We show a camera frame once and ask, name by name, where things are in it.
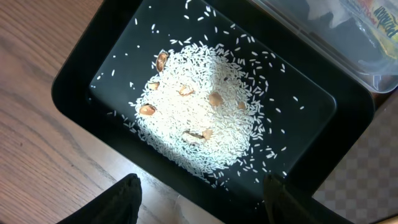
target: nut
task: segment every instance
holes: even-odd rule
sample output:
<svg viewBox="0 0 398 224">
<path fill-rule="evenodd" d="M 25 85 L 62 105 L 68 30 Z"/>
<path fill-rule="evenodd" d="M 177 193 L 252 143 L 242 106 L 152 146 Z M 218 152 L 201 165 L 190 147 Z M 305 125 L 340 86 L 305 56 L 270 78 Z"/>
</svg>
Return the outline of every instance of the nut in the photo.
<svg viewBox="0 0 398 224">
<path fill-rule="evenodd" d="M 156 59 L 156 70 L 158 72 L 163 72 L 164 65 L 166 64 L 169 54 L 166 52 L 161 52 Z"/>
<path fill-rule="evenodd" d="M 158 83 L 158 82 L 155 82 L 155 83 L 148 83 L 148 88 L 149 88 L 150 90 L 157 90 L 158 87 L 159 87 L 159 85 L 160 85 L 160 83 Z"/>
<path fill-rule="evenodd" d="M 152 105 L 144 105 L 139 109 L 139 113 L 142 115 L 152 116 L 156 112 L 156 108 Z"/>
<path fill-rule="evenodd" d="M 223 103 L 223 99 L 217 92 L 214 92 L 209 95 L 209 102 L 212 106 L 219 106 Z"/>
<path fill-rule="evenodd" d="M 239 104 L 238 104 L 238 108 L 239 109 L 246 109 L 246 106 L 244 105 L 244 103 L 243 102 L 239 102 Z"/>
<path fill-rule="evenodd" d="M 213 134 L 213 130 L 206 129 L 206 131 L 202 132 L 201 135 L 206 139 L 209 140 L 211 135 Z"/>
<path fill-rule="evenodd" d="M 191 89 L 187 85 L 182 86 L 181 90 L 179 91 L 180 95 L 182 95 L 182 96 L 189 96 L 194 92 L 195 92 L 195 90 Z"/>
<path fill-rule="evenodd" d="M 189 131 L 184 131 L 182 133 L 182 140 L 189 144 L 203 144 L 206 141 L 203 136 L 195 133 L 190 133 Z"/>
</svg>

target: tile floor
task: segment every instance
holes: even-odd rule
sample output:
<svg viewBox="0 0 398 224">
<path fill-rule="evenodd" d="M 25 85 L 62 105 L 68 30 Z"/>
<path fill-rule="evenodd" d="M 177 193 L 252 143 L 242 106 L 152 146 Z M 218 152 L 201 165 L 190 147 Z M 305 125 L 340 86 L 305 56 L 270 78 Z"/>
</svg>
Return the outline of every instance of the tile floor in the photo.
<svg viewBox="0 0 398 224">
<path fill-rule="evenodd" d="M 398 214 L 398 98 L 375 117 L 313 197 L 357 224 Z"/>
</svg>

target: wood grain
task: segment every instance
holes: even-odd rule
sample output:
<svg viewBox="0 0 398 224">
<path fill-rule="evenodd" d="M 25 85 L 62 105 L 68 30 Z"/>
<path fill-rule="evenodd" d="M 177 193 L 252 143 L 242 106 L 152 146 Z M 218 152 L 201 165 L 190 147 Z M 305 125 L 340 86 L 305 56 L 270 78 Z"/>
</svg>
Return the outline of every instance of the wood grain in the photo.
<svg viewBox="0 0 398 224">
<path fill-rule="evenodd" d="M 0 223 L 55 223 L 128 173 L 139 223 L 172 223 L 178 194 L 60 114 L 52 81 L 100 0 L 0 1 Z"/>
</svg>

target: clear plastic container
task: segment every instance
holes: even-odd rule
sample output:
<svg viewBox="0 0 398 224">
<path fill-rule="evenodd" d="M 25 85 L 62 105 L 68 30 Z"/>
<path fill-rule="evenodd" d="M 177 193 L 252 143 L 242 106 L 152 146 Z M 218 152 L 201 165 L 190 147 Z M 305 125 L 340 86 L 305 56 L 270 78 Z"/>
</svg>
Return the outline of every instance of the clear plastic container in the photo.
<svg viewBox="0 0 398 224">
<path fill-rule="evenodd" d="M 370 91 L 398 86 L 398 1 L 251 1 Z"/>
</svg>

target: pile of rice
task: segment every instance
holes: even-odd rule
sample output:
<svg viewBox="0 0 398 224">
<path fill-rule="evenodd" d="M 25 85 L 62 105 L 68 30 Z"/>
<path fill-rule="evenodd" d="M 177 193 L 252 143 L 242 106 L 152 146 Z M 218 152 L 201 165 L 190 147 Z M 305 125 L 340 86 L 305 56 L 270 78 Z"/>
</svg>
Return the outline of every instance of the pile of rice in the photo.
<svg viewBox="0 0 398 224">
<path fill-rule="evenodd" d="M 260 101 L 249 101 L 251 91 L 241 81 L 247 74 L 238 64 L 229 63 L 225 54 L 219 46 L 196 44 L 171 53 L 164 71 L 148 81 L 159 82 L 158 89 L 150 90 L 147 83 L 135 105 L 141 140 L 201 178 L 216 169 L 228 168 L 246 155 L 253 125 L 261 123 L 253 118 L 262 107 Z M 179 91 L 184 85 L 195 92 L 181 96 Z M 214 92 L 223 99 L 219 106 L 209 103 L 209 95 Z M 245 109 L 238 108 L 240 102 Z M 156 108 L 152 116 L 139 114 L 146 104 Z M 213 134 L 203 144 L 190 144 L 182 139 L 185 131 L 202 133 L 207 129 Z"/>
</svg>

